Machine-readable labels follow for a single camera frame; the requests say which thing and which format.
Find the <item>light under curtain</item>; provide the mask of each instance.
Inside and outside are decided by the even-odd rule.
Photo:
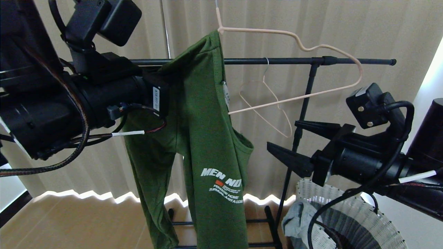
[[[117,47],[97,36],[97,50],[114,52],[129,59],[168,58],[168,46],[174,58],[200,38],[218,27],[215,2],[211,0],[133,0],[142,10],[142,19],[124,47]],[[45,27],[58,55],[70,60],[70,53],[59,37],[46,1],[35,1]],[[72,0],[58,0],[61,15],[68,21],[73,13]],[[275,0],[219,0],[221,18],[227,27],[250,27],[288,30],[298,34],[307,47],[330,44],[357,58],[397,59],[395,66],[363,65],[360,86],[376,82],[396,100],[412,101],[420,88],[437,46],[443,36],[443,1],[275,1]],[[332,55],[329,50],[301,52],[292,38],[270,34],[225,32],[221,38],[225,58],[316,57]],[[246,108],[239,96],[243,82],[261,81],[265,66],[227,65],[226,77],[230,92],[229,109]],[[303,95],[309,65],[271,65],[266,82],[280,100]],[[358,78],[355,65],[320,67],[313,92],[345,86]],[[245,99],[252,105],[274,101],[260,83],[243,88]],[[348,110],[345,99],[352,89],[313,97],[306,120],[357,124]],[[298,119],[302,101],[283,103],[291,123]],[[289,132],[284,115],[276,106],[257,110],[280,131]],[[255,146],[248,167],[246,193],[260,199],[281,195],[286,167],[266,151],[266,142],[291,148],[292,138],[285,138],[267,125],[253,111],[233,114],[233,126]],[[378,127],[357,132],[369,135],[380,132]],[[326,139],[304,132],[299,152],[311,156],[322,149]],[[13,167],[40,167],[59,162],[71,151],[66,150],[48,161],[33,161],[13,144],[3,149]],[[32,196],[46,191],[77,193],[90,190],[101,195],[111,192],[117,198],[128,192],[137,195],[129,159],[123,139],[113,138],[87,148],[70,165],[40,175],[20,177]],[[295,174],[291,178],[288,196],[294,193]],[[328,182],[341,189],[353,184],[341,177]],[[177,193],[186,199],[183,159],[176,156],[169,194]]]

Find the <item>clothes rack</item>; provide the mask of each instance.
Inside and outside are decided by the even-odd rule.
[[[306,93],[310,94],[312,91],[312,86],[314,84],[315,76],[317,74],[317,69],[320,66],[330,66],[336,64],[354,64],[351,59],[348,58],[337,58],[333,56],[323,56],[323,57],[311,57],[311,58],[268,58],[269,64],[273,65],[311,65],[309,71],[309,78],[306,85]],[[266,65],[268,64],[268,60],[266,58],[226,58],[225,65]],[[393,66],[396,64],[396,59],[358,59],[362,64],[371,64],[371,65],[389,65]],[[131,60],[132,63],[139,66],[161,66],[163,64],[168,63],[171,59],[138,59]],[[303,99],[303,105],[300,113],[299,120],[304,120],[306,116],[307,107],[309,104],[309,98]],[[300,144],[300,140],[302,138],[303,131],[300,128],[296,128],[294,132],[294,140],[292,142],[292,151],[297,152],[298,146]],[[276,249],[282,249],[282,243],[278,235],[278,225],[280,223],[282,211],[283,211],[283,203],[286,199],[286,194],[288,191],[289,181],[291,179],[292,171],[288,168],[286,171],[286,176],[283,184],[283,191],[280,198],[279,208],[274,219],[271,208],[266,206],[264,208],[264,213],[266,214],[266,219],[247,219],[246,223],[268,223],[269,230],[271,233],[272,241],[271,242],[258,242],[258,243],[249,243],[250,248],[255,247],[274,247]],[[174,218],[174,210],[168,210],[169,217],[171,220]],[[172,225],[175,226],[185,226],[185,225],[193,225],[193,222],[173,222]],[[196,245],[180,245],[177,246],[176,249],[197,249]]]

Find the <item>white wall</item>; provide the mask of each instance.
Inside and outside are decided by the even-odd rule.
[[[443,39],[414,100],[415,115],[406,152],[433,99],[443,97]],[[437,249],[443,245],[443,222],[385,196],[376,195],[380,210],[391,219],[410,249]]]
[[[9,164],[1,167],[11,168]],[[25,186],[17,176],[0,178],[0,212],[26,191]]]

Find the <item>gray cloth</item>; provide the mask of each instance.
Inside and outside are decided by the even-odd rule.
[[[304,199],[295,201],[291,208],[289,208],[288,213],[281,222],[281,228],[286,237],[291,237],[294,248],[296,245],[300,246],[300,244],[304,244],[307,248],[307,229],[316,212],[317,209]]]

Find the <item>black baseboard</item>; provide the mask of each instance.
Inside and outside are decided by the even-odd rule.
[[[13,203],[11,203],[8,207],[6,207],[0,213],[0,228],[3,227],[16,213],[22,209],[26,203],[32,200],[31,195],[28,191],[24,192],[21,196],[19,196]]]

